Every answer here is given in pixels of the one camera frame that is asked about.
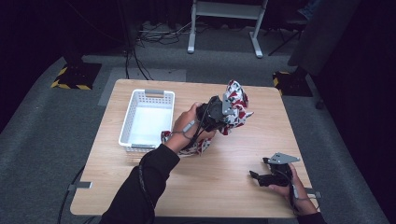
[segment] patterned fabric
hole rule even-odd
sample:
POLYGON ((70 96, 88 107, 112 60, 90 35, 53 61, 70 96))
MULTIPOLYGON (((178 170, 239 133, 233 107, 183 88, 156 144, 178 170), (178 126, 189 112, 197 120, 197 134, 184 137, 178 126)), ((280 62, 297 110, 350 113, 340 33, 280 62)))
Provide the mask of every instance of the patterned fabric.
MULTIPOLYGON (((249 118, 253 112, 246 111, 246 108, 248 108, 248 96, 237 81, 230 80, 225 94, 232 106, 233 115, 228 115, 224 118, 223 122, 226 123, 226 126, 221 128, 219 132, 223 135, 228 135, 231 133, 231 129, 243 126, 247 118, 249 118)), ((169 131, 162 132, 163 142, 171 135, 172 133, 169 131)), ((206 138, 200 142, 196 142, 192 147, 181 150, 178 156, 185 157, 191 155, 202 155, 202 153, 204 153, 210 146, 211 140, 211 138, 206 138)))
POLYGON ((250 117, 253 112, 248 113, 245 110, 245 108, 248 108, 248 96, 237 81, 231 80, 227 85, 225 93, 227 95, 227 99, 231 103, 234 115, 229 115, 224 118, 224 122, 227 123, 227 125, 219 131, 223 135, 228 135, 232 128, 244 125, 247 118, 250 117))

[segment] metal bracket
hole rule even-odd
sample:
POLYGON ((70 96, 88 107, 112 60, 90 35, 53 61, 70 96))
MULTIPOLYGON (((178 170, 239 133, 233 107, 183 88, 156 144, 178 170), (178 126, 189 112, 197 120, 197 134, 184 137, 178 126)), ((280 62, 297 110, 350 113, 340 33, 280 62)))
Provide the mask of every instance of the metal bracket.
POLYGON ((300 158, 292 157, 280 152, 277 152, 271 159, 268 160, 268 163, 271 164, 287 164, 294 161, 299 161, 300 158))
POLYGON ((233 107, 231 106, 231 103, 228 100, 226 93, 223 94, 222 114, 223 115, 234 115, 233 107))

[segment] black jacket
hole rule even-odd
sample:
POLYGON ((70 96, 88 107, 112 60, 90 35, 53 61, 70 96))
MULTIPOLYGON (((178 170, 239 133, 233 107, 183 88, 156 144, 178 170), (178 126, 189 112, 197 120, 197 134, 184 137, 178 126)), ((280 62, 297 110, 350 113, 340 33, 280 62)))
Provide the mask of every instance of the black jacket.
MULTIPOLYGON (((180 161, 178 155, 160 145, 145 156, 143 176, 150 199, 155 206, 166 187, 170 172, 180 161)), ((120 187, 110 207, 103 213, 102 224, 146 224, 150 217, 150 207, 140 188, 139 170, 136 166, 120 187)), ((300 224, 325 223, 321 213, 297 217, 300 224)))

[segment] person's left hand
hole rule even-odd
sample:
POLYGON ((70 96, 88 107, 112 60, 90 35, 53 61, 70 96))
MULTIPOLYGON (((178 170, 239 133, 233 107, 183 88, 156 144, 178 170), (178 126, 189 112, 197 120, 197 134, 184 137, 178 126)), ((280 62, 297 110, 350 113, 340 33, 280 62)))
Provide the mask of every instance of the person's left hand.
MULTIPOLYGON (((198 121, 196 118, 196 110, 197 107, 202 105, 201 103, 195 103, 191 106, 190 110, 181 113, 180 117, 175 121, 175 125, 173 128, 173 134, 169 138, 168 141, 165 142, 165 145, 178 153, 183 147, 189 144, 191 138, 194 136, 198 129, 198 121), (191 122, 195 120, 195 123, 190 127, 188 131, 183 134, 183 129, 191 122)), ((197 141, 201 141, 205 138, 212 138, 215 136, 216 131, 206 132, 203 131, 197 141)))
MULTIPOLYGON (((309 199, 308 194, 306 193, 306 190, 304 188, 304 185, 301 182, 300 177, 297 175, 296 168, 292 163, 289 163, 289 167, 292 173, 291 182, 296 188, 298 193, 298 198, 293 199, 294 206, 298 209, 301 216, 315 214, 318 210, 309 199)), ((279 195, 285 197, 285 199, 288 202, 290 201, 290 197, 294 197, 294 195, 290 195, 290 186, 281 187, 278 185, 269 185, 268 188, 275 191, 279 195)))

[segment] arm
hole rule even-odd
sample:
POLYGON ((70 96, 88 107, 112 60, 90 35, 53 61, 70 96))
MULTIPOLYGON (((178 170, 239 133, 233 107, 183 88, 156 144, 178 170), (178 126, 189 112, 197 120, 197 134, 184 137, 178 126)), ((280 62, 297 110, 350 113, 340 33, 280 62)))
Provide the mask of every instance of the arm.
MULTIPOLYGON (((309 200, 308 194, 304 188, 303 183, 297 175, 296 168, 293 164, 289 164, 293 178, 291 180, 292 184, 297 189, 298 199, 294 198, 294 205, 299 211, 299 216, 297 216, 297 220, 300 224, 321 224, 326 223, 323 219, 323 216, 320 212, 318 212, 317 208, 314 204, 309 200)), ((268 188, 272 189, 276 193, 285 197, 285 199, 289 202, 290 197, 290 187, 280 187, 277 185, 270 185, 268 188)))
MULTIPOLYGON (((196 103, 189 111, 183 112, 175 121, 174 134, 169 140, 145 155, 144 181, 154 207, 165 190, 170 172, 180 160, 177 153, 190 142, 189 138, 198 128, 198 124, 194 124, 185 134, 180 133, 188 123, 195 120, 199 105, 196 103)), ((213 137, 214 134, 215 132, 203 132, 198 141, 213 137)), ((150 209, 140 188, 138 167, 135 167, 121 185, 108 210, 103 213, 100 223, 147 223, 151 215, 150 209)))

